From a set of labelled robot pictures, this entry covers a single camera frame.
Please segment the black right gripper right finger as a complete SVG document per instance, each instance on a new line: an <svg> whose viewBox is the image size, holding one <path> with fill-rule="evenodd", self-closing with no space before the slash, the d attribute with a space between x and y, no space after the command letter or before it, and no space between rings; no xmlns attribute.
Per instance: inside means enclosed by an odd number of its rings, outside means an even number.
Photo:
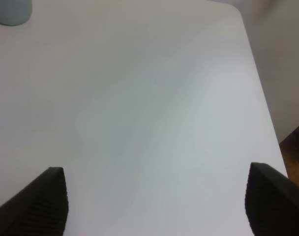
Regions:
<svg viewBox="0 0 299 236"><path fill-rule="evenodd" d="M299 186L270 165L250 164L244 205L255 236L299 236Z"/></svg>

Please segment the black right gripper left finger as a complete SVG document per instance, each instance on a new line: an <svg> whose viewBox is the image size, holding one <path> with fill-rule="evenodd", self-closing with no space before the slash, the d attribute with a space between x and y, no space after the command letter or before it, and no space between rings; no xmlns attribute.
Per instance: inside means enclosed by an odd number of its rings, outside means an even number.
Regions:
<svg viewBox="0 0 299 236"><path fill-rule="evenodd" d="M62 236L68 212L64 170L49 167L0 206L0 236Z"/></svg>

